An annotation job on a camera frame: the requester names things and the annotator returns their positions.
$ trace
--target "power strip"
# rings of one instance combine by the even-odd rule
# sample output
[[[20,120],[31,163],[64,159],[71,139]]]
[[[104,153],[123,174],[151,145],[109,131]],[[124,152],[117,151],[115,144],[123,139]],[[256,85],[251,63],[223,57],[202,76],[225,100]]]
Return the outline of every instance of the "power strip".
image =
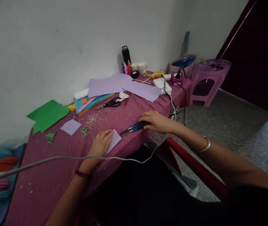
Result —
[[[157,78],[157,79],[154,79],[154,81],[153,81],[154,86],[162,88],[160,95],[166,94],[164,92],[164,89],[163,89],[164,88],[164,82],[165,82],[164,78]],[[165,82],[165,91],[167,93],[171,93],[171,87],[169,86],[169,84],[167,82]]]

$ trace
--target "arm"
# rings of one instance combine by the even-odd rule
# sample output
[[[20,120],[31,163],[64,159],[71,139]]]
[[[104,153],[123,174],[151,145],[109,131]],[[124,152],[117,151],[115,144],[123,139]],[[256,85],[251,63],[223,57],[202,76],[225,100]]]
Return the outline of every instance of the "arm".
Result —
[[[93,139],[92,146],[87,156],[102,156],[107,154],[109,145],[111,143],[110,137],[114,131],[112,129],[100,132]],[[101,159],[86,159],[78,169],[81,173],[90,175],[95,166]],[[48,219],[46,226],[50,225],[69,225],[72,217],[75,215],[78,204],[81,200],[82,194],[87,185],[87,178],[75,175],[67,190],[61,197],[52,215]]]
[[[228,148],[210,141],[210,148],[200,152],[208,145],[208,140],[181,123],[172,121],[157,111],[145,112],[140,121],[152,123],[152,125],[146,125],[145,129],[168,132],[179,137],[222,178],[227,187],[252,184],[268,188],[268,174]]]

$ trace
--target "hand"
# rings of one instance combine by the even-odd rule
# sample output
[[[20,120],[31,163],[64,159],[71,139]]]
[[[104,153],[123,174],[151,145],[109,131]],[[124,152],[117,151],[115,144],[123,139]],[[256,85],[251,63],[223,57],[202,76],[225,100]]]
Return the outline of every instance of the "hand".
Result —
[[[156,132],[168,132],[168,133],[173,133],[175,127],[177,127],[179,124],[178,122],[175,122],[161,115],[156,110],[146,111],[145,113],[143,113],[139,121],[147,121],[151,123],[151,125],[146,125],[144,129],[151,129]]]
[[[108,129],[106,131],[102,131],[98,133],[93,138],[92,146],[89,150],[87,156],[101,156],[105,157],[108,151],[108,148],[111,143],[110,137],[113,135],[114,131],[112,129]],[[96,167],[98,163],[101,162],[101,159],[98,158],[90,158],[85,159],[81,164],[79,171],[82,173],[91,173],[92,170]]]

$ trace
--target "purple stool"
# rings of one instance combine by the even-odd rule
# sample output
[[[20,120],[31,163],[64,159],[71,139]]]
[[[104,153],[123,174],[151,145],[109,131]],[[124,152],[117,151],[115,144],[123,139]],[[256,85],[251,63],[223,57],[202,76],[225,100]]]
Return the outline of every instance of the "purple stool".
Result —
[[[192,95],[192,99],[204,101],[204,107],[209,107],[218,89],[224,82],[230,67],[231,62],[222,59],[209,59],[199,63],[192,71],[192,91],[200,81],[205,79],[212,79],[214,85],[207,96]]]

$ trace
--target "green paper cutout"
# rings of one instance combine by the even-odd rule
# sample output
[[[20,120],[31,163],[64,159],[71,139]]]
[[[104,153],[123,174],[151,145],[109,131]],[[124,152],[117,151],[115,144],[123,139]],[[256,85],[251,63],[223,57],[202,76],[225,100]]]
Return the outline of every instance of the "green paper cutout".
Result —
[[[87,129],[86,129],[86,128],[82,128],[82,129],[81,129],[81,132],[82,132],[83,134],[85,134],[85,136],[87,135]]]
[[[48,133],[47,135],[45,135],[45,137],[48,139],[47,143],[52,143],[53,142],[53,138],[54,138],[55,134],[56,134],[56,132]]]
[[[51,100],[31,112],[27,117],[36,121],[33,129],[33,134],[36,134],[39,131],[44,133],[49,127],[65,117],[68,113],[68,106],[63,107],[55,100]]]

